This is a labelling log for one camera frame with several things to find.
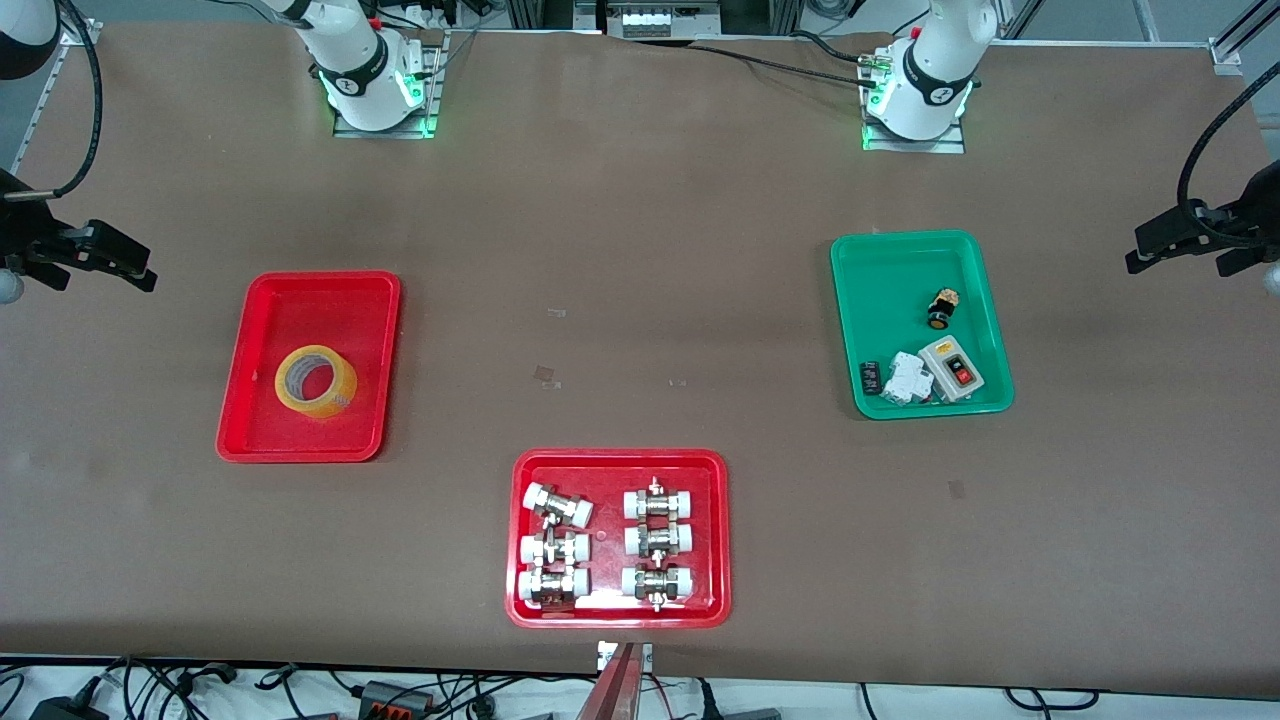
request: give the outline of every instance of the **tray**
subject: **tray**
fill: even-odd
[[[852,382],[854,402],[873,420],[937,418],[1000,413],[1014,402],[1005,341],[987,284],[978,241],[957,229],[883,234],[849,234],[831,246],[840,324]],[[936,331],[925,323],[925,309],[938,290],[960,293],[951,327]],[[954,334],[969,354],[986,384],[973,397],[954,404],[897,406],[863,392],[858,366],[877,361],[883,382],[899,351],[922,347]]]
[[[689,491],[694,548],[672,557],[671,565],[690,568],[694,592],[668,602],[660,612],[622,594],[622,568],[639,559],[626,556],[622,530],[635,520],[622,516],[622,493],[646,487],[657,475],[672,491]],[[521,500],[530,483],[556,487],[561,495],[581,495],[595,503],[586,532],[591,560],[591,594],[577,598],[566,611],[530,607],[516,591],[520,538],[541,529],[541,518],[525,510]],[[516,461],[511,488],[511,523],[507,537],[507,589],[503,605],[512,623],[522,628],[713,628],[728,618],[728,469],[709,450],[530,450]]]
[[[218,454],[229,462],[360,462],[383,442],[401,283],[381,270],[268,273],[248,287],[227,380]],[[351,363],[351,405],[317,420],[275,395],[287,355],[324,345]],[[320,370],[308,378],[328,373]],[[320,391],[332,374],[319,378]]]

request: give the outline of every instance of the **tape roll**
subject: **tape roll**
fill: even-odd
[[[312,400],[303,400],[302,383],[319,368],[333,369],[329,389]],[[275,396],[289,410],[308,418],[332,418],[342,413],[356,397],[356,370],[351,363],[323,345],[308,345],[289,354],[275,372]]]

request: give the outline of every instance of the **black and gold cylindrical component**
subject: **black and gold cylindrical component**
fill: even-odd
[[[929,304],[929,327],[936,331],[945,331],[951,325],[951,314],[960,305],[960,293],[945,287],[938,291]]]

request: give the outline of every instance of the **brown tabletop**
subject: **brown tabletop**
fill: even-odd
[[[120,24],[101,58],[97,165],[55,211],[150,245],[160,284],[0,311],[4,651],[585,671],[645,638],[675,675],[1280,694],[1280,302],[1257,270],[1123,261],[1242,87],[1207,53],[995,47],[964,156],[861,151],[844,86],[602,37],[480,36],[429,142],[329,138],[283,28]],[[86,74],[28,183],[78,164]],[[1245,117],[1197,195],[1266,163]],[[946,227],[982,243],[1018,397],[864,420],[831,241]],[[349,268],[404,282],[383,452],[221,461],[246,287]],[[511,468],[539,446],[723,454],[728,621],[512,625]]]

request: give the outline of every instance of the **green tray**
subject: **green tray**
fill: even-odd
[[[972,234],[964,231],[847,234],[831,246],[831,269],[854,402],[864,415],[873,420],[901,420],[1000,413],[1012,405],[1014,378],[987,286],[987,268]],[[925,323],[925,309],[943,287],[960,293],[960,306],[951,316],[951,327],[936,331]],[[882,382],[888,382],[893,355],[899,351],[914,355],[946,334],[960,341],[986,380],[973,397],[900,407],[863,392],[859,364],[879,363]]]

